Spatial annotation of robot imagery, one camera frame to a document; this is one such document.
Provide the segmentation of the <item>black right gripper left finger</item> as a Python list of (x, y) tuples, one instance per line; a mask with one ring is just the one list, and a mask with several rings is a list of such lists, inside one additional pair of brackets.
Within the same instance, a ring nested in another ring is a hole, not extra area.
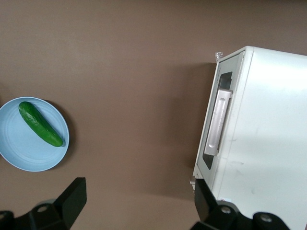
[(86, 179), (77, 177), (52, 203), (41, 203), (14, 221), (15, 230), (69, 230), (87, 201)]

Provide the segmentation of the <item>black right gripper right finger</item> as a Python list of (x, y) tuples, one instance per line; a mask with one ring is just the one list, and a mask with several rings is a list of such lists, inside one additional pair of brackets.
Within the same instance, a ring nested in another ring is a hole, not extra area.
[(203, 179), (195, 180), (194, 203), (200, 220), (193, 230), (252, 229), (252, 220), (242, 215), (235, 204), (216, 200)]

